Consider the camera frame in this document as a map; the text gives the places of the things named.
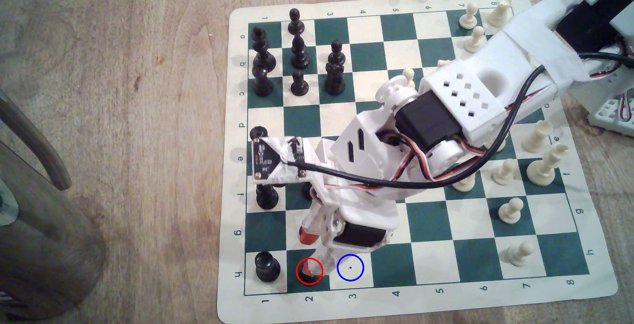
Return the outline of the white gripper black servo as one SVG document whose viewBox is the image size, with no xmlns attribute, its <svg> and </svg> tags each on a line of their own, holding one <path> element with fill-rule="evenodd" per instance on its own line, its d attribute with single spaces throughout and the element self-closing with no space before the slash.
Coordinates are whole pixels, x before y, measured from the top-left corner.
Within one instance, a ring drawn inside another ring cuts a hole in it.
<svg viewBox="0 0 634 324">
<path fill-rule="evenodd" d="M 336 141 L 324 139 L 316 151 L 318 165 L 382 181 L 424 182 L 416 149 L 402 138 L 393 116 L 363 111 Z M 311 206 L 299 229 L 299 242 L 320 241 L 313 260 L 303 264 L 303 280 L 316 282 L 337 267 L 346 254 L 369 253 L 389 243 L 400 220 L 396 201 L 419 193 L 401 185 L 369 185 L 311 173 Z"/>
</svg>

